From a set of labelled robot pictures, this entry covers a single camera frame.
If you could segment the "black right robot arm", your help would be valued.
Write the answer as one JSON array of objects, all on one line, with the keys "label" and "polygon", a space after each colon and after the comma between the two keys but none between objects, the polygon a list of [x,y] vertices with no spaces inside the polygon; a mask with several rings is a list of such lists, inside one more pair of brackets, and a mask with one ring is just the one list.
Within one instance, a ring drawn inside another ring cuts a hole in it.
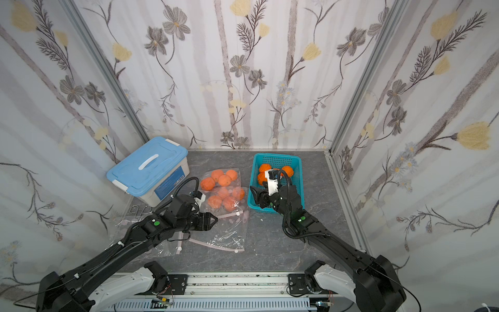
[{"label": "black right robot arm", "polygon": [[340,265],[337,270],[318,262],[307,271],[309,289],[332,291],[353,302],[360,311],[398,311],[410,295],[384,256],[373,257],[329,231],[307,212],[297,188],[284,170],[269,170],[262,187],[250,187],[256,205],[283,217],[282,230],[322,252]]}]

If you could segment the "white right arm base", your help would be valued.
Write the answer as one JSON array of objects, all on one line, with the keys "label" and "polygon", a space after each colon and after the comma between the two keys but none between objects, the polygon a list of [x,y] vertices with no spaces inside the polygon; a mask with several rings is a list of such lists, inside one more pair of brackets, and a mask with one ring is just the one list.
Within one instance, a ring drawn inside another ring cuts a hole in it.
[{"label": "white right arm base", "polygon": [[356,302],[354,289],[355,284],[348,274],[324,261],[316,261],[303,273],[288,275],[287,292],[292,296],[340,295]]}]

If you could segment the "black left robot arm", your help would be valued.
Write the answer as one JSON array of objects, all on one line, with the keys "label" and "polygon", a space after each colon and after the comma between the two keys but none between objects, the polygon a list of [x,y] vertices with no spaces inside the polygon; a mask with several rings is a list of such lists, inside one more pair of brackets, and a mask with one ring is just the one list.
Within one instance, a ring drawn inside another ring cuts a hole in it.
[{"label": "black left robot arm", "polygon": [[175,190],[171,199],[132,224],[124,236],[84,264],[59,275],[52,272],[41,281],[34,295],[35,311],[98,311],[127,295],[106,290],[107,280],[132,260],[149,252],[175,233],[209,231],[216,216],[201,212],[198,187],[189,194]]}]

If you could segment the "orange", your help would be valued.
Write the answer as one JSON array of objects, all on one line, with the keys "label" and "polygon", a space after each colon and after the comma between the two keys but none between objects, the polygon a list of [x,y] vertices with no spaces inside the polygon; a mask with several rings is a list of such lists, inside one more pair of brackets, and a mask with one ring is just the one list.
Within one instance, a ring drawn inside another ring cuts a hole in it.
[{"label": "orange", "polygon": [[260,172],[257,176],[257,182],[259,185],[263,186],[264,182],[267,182],[267,177],[265,172]]},{"label": "orange", "polygon": [[281,169],[286,172],[287,176],[290,178],[294,175],[294,170],[291,166],[283,166]]},{"label": "orange", "polygon": [[271,170],[272,169],[272,166],[270,164],[262,164],[260,167],[259,167],[259,173],[265,173],[267,170]]}]

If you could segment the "clear zip-top bag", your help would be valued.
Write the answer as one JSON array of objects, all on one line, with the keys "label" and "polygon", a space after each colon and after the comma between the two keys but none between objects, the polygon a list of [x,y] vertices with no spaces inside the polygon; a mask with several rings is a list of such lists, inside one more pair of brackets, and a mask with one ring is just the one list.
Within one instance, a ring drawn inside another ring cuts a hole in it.
[{"label": "clear zip-top bag", "polygon": [[187,235],[180,235],[182,241],[178,242],[175,255],[179,255],[189,243],[236,254],[244,252],[249,211],[241,208],[230,213],[224,209],[207,211],[214,214],[218,222],[209,231],[192,231],[189,239],[186,239]]},{"label": "clear zip-top bag", "polygon": [[242,185],[239,168],[220,168],[201,176],[201,208],[217,216],[241,212],[248,191]]}]

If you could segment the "clear zip-top bag front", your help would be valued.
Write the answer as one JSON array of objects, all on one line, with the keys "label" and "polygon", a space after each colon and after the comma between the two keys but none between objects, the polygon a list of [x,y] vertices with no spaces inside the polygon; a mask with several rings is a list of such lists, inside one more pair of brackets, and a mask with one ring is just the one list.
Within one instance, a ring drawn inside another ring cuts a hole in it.
[{"label": "clear zip-top bag front", "polygon": [[189,239],[186,239],[187,235],[180,235],[182,241],[178,242],[175,255],[179,255],[189,243],[236,254],[244,252],[249,211],[241,208],[230,213],[224,209],[207,211],[214,214],[218,222],[209,231],[192,231]]}]

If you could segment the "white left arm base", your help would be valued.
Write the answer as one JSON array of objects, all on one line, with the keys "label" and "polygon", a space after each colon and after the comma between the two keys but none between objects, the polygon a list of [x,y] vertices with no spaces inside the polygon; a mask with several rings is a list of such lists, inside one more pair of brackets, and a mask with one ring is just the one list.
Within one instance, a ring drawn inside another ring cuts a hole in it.
[{"label": "white left arm base", "polygon": [[141,294],[158,298],[163,295],[184,295],[187,282],[187,274],[169,274],[158,262],[151,261],[135,272],[99,286],[89,296],[90,301],[95,301],[90,310],[103,311],[126,298]]}]

